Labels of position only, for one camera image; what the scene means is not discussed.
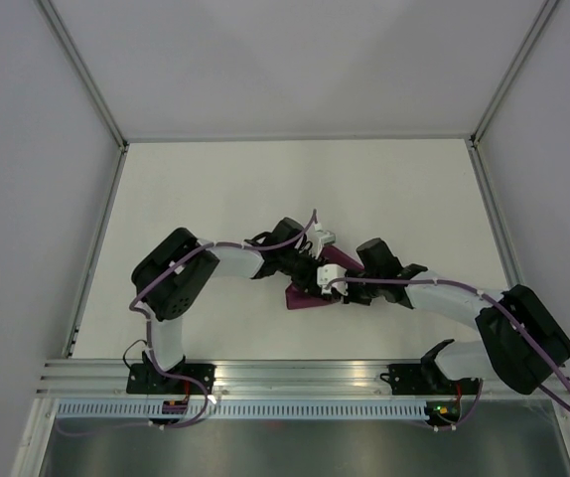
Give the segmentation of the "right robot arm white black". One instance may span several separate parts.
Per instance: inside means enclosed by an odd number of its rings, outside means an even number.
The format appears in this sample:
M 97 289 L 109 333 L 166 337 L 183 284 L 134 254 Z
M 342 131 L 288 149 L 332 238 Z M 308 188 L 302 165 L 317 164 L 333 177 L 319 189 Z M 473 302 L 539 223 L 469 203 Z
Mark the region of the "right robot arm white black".
M 570 359 L 570 339 L 529 287 L 481 290 L 424 265 L 402 265 L 381 238 L 356 252 L 363 268 L 334 273 L 324 292 L 360 304 L 382 297 L 479 334 L 475 342 L 442 342 L 423 356 L 420 379 L 427 390 L 441 393 L 463 379 L 500 379 L 513 391 L 530 395 Z

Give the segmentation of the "purple cloth napkin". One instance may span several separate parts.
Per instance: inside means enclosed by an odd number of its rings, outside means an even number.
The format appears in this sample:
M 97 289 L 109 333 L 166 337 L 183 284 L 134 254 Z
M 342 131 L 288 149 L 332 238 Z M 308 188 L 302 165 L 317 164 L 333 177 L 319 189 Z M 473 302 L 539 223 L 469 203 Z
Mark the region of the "purple cloth napkin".
M 359 261 L 355 260 L 334 245 L 324 247 L 321 252 L 321 258 L 325 259 L 330 264 L 363 271 L 363 266 Z M 311 296 L 299 290 L 293 283 L 291 283 L 285 290 L 285 303 L 286 308 L 292 311 L 329 306 L 334 304 L 335 300 L 326 300 L 324 298 Z

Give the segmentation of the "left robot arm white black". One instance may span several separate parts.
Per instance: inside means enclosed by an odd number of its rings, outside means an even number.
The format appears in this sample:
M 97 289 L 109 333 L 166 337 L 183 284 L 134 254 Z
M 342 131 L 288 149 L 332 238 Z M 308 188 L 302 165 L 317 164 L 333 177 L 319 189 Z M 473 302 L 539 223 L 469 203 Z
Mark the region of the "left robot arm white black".
M 146 319 L 142 361 L 150 383 L 164 394 L 182 386 L 187 374 L 183 315 L 213 278 L 256 280 L 281 273 L 290 278 L 285 291 L 289 310 L 327 305 L 317 269 L 327 263 L 323 249 L 335 240 L 316 218 L 305 226 L 284 218 L 272 231 L 243 242 L 208 241 L 186 228 L 174 230 L 131 274 L 136 288 L 131 309 Z

